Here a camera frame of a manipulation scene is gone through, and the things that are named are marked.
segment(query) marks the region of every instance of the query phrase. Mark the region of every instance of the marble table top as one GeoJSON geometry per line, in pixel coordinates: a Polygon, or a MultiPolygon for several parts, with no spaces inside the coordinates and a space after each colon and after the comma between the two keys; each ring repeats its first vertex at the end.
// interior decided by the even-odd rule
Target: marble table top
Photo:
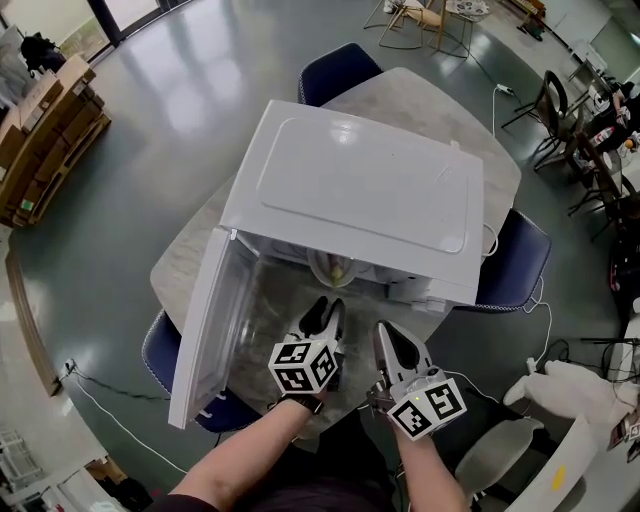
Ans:
{"type": "MultiPolygon", "coordinates": [[[[354,87],[324,108],[379,121],[449,144],[484,162],[484,221],[500,230],[520,183],[520,170],[482,124],[440,89],[404,68],[395,68],[354,87]]],[[[222,216],[235,174],[202,206],[178,234],[151,271],[151,285],[176,328],[182,332],[189,300],[211,230],[222,216]]],[[[493,236],[485,230],[484,250],[493,236]]],[[[289,322],[320,295],[342,298],[347,308],[345,366],[340,392],[301,437],[313,437],[336,423],[365,399],[377,380],[371,332],[377,320],[398,322],[427,340],[444,315],[413,311],[384,298],[382,287],[355,280],[341,290],[320,284],[306,267],[264,262],[254,287],[254,302],[243,339],[234,355],[228,387],[263,414],[279,391],[268,371],[273,344],[282,340],[289,322]]]]}

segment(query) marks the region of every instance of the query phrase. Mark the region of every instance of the gray floor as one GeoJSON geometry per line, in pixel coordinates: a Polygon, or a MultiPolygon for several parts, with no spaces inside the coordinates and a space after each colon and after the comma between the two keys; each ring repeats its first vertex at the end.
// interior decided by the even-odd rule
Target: gray floor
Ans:
{"type": "MultiPolygon", "coordinates": [[[[38,327],[55,367],[69,357],[103,381],[160,393],[140,358],[143,337],[159,309],[149,272],[205,200],[237,168],[271,98],[296,100],[300,69],[349,41],[386,69],[404,66],[446,91],[491,127],[493,83],[473,60],[429,50],[377,46],[378,29],[362,30],[372,0],[194,0],[125,42],[97,66],[95,86],[113,124],[70,175],[40,226],[15,233],[14,247],[38,327]]],[[[409,27],[404,35],[416,36],[409,27]]],[[[472,51],[494,80],[523,101],[539,77],[508,48],[476,29],[472,51]]],[[[517,100],[498,95],[497,124],[517,100]]],[[[607,289],[611,234],[589,242],[601,219],[568,219],[579,194],[558,170],[538,176],[529,158],[544,132],[531,119],[498,130],[523,170],[516,207],[552,238],[545,299],[553,308],[552,339],[617,334],[607,289]]],[[[467,373],[502,396],[543,346],[548,316],[454,312],[429,341],[443,367],[467,373]]],[[[571,357],[599,362],[572,347],[571,357]]],[[[82,416],[118,464],[149,490],[167,490],[179,474],[136,445],[73,385],[82,416]]],[[[133,402],[91,387],[147,444],[188,467],[215,436],[199,427],[167,425],[166,404],[133,402]]],[[[468,414],[438,436],[453,462],[483,428],[468,414]]],[[[387,433],[372,429],[394,463],[387,433]]]]}

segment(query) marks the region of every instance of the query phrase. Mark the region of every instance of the fridge door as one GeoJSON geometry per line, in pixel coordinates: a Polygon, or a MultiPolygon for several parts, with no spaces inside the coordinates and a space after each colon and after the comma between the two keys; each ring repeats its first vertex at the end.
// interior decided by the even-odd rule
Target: fridge door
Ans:
{"type": "Polygon", "coordinates": [[[235,230],[212,231],[182,333],[169,405],[171,425],[184,428],[226,386],[257,261],[235,230]]]}

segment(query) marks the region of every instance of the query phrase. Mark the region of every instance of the white plush toy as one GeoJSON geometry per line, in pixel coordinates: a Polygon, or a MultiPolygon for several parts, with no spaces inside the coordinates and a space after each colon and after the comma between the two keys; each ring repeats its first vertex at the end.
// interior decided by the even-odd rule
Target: white plush toy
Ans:
{"type": "Polygon", "coordinates": [[[616,425],[638,405],[639,387],[630,382],[612,384],[582,366],[548,361],[546,375],[522,377],[504,396],[504,405],[528,398],[563,418],[584,414],[591,424],[616,425]]]}

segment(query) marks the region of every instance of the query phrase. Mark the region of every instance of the navy blue chair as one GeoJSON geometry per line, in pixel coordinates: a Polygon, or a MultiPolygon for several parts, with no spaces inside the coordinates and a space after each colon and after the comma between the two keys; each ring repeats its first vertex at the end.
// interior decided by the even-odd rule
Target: navy blue chair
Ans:
{"type": "Polygon", "coordinates": [[[467,311],[508,313],[533,295],[551,252],[551,239],[518,210],[511,209],[498,235],[498,250],[480,267],[475,306],[467,311]]]}
{"type": "MultiPolygon", "coordinates": [[[[165,311],[160,311],[142,345],[142,359],[160,385],[171,394],[173,374],[182,337],[165,311]]],[[[198,414],[195,421],[209,432],[239,430],[260,419],[260,414],[225,390],[198,414]]]]}
{"type": "Polygon", "coordinates": [[[298,103],[321,107],[343,92],[382,74],[382,69],[356,43],[317,58],[300,73],[298,103]]]}

